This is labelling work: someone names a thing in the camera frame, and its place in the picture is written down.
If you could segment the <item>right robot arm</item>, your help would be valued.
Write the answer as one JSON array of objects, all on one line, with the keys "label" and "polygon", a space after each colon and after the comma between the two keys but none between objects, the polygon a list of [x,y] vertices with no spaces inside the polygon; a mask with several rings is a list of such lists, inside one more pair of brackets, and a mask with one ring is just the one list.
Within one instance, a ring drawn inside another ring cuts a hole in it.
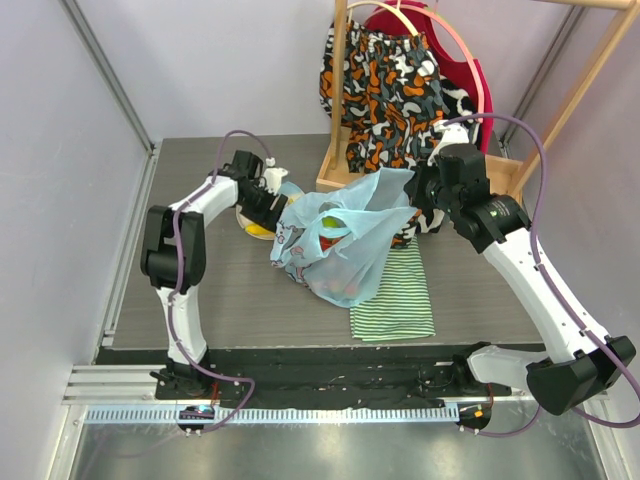
[{"label": "right robot arm", "polygon": [[416,170],[406,192],[423,211],[450,216],[503,277],[533,321],[540,352],[479,342],[454,357],[451,380],[465,395],[493,383],[528,391],[559,416],[610,388],[636,355],[626,336],[611,336],[581,305],[544,254],[519,203],[494,194],[484,154],[471,144],[439,148]]}]

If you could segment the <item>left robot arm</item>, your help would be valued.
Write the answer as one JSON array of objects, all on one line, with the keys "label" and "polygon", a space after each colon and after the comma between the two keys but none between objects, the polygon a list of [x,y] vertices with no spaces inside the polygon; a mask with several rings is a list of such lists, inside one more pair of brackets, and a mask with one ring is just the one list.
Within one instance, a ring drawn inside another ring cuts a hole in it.
[{"label": "left robot arm", "polygon": [[185,198],[148,210],[140,269],[161,302],[169,336],[165,366],[151,373],[158,399],[200,399],[216,381],[209,371],[198,300],[207,264],[207,227],[233,208],[244,218],[244,226],[273,233],[289,203],[280,192],[287,176],[273,158],[262,160],[238,150],[231,162],[209,173]]}]

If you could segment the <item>green apple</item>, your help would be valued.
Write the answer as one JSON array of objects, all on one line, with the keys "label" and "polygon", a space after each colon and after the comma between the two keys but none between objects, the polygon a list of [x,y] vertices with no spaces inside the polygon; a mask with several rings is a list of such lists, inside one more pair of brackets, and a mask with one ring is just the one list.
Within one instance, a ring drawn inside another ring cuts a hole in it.
[{"label": "green apple", "polygon": [[345,227],[344,223],[335,217],[327,216],[322,219],[322,225],[325,229],[343,229]]}]

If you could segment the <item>red lychee bunch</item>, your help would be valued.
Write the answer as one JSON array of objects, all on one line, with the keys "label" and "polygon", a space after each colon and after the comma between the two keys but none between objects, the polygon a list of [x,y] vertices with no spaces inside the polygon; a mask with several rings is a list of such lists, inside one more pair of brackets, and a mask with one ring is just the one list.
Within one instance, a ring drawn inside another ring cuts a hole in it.
[{"label": "red lychee bunch", "polygon": [[342,294],[345,298],[355,299],[360,294],[358,286],[360,266],[342,252],[336,251],[340,238],[319,237],[322,251],[327,257],[322,261],[323,287],[333,296]]}]

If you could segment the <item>light blue plastic bag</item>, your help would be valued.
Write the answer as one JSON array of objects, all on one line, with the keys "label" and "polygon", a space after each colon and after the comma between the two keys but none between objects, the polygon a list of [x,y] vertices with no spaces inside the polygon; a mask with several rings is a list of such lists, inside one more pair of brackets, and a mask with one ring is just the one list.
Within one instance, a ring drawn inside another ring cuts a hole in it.
[{"label": "light blue plastic bag", "polygon": [[272,265],[341,308],[373,298],[395,235],[416,213],[404,190],[413,175],[382,168],[342,189],[303,195],[276,223]]}]

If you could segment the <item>yellow banana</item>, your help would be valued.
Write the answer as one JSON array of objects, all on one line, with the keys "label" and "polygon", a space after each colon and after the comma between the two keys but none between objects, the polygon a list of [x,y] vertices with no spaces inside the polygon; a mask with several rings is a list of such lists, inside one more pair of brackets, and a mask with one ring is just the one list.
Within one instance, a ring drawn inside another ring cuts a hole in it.
[{"label": "yellow banana", "polygon": [[245,232],[254,238],[259,238],[263,240],[272,240],[274,238],[274,233],[266,230],[265,228],[253,223],[249,224],[245,227]]}]

